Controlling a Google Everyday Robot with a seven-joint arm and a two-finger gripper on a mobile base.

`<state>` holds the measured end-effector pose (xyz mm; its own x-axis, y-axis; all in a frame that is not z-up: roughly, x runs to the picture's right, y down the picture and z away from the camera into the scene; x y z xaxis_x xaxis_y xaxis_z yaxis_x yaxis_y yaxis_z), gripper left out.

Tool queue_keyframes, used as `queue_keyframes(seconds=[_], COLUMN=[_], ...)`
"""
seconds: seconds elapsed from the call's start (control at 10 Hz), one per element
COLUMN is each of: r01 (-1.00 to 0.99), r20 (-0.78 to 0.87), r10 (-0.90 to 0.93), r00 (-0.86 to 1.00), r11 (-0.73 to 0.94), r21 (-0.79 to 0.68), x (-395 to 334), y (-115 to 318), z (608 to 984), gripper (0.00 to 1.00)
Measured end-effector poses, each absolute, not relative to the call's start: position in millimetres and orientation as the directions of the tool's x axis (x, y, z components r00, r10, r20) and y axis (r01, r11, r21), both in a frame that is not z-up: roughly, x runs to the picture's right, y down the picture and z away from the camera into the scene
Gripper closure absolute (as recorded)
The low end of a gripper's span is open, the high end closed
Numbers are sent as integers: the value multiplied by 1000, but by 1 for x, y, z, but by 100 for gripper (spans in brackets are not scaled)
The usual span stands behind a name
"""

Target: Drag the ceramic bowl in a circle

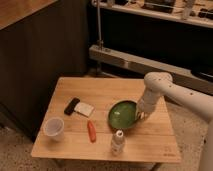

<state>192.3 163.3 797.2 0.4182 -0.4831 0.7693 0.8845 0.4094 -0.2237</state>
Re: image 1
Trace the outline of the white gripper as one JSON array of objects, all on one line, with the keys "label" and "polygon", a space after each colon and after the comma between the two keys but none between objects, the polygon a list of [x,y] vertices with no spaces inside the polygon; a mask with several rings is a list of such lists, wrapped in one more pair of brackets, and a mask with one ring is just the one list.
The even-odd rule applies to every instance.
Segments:
[{"label": "white gripper", "polygon": [[136,104],[136,118],[146,120],[156,109],[157,101],[142,96]]}]

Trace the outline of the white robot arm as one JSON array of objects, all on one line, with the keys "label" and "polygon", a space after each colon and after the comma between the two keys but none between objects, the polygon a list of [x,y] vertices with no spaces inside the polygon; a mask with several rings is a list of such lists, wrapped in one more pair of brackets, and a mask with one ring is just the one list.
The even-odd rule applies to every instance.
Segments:
[{"label": "white robot arm", "polygon": [[172,75],[167,72],[147,73],[144,84],[135,117],[146,120],[155,111],[159,98],[166,95],[203,118],[208,123],[208,130],[198,171],[213,171],[213,96],[174,84]]}]

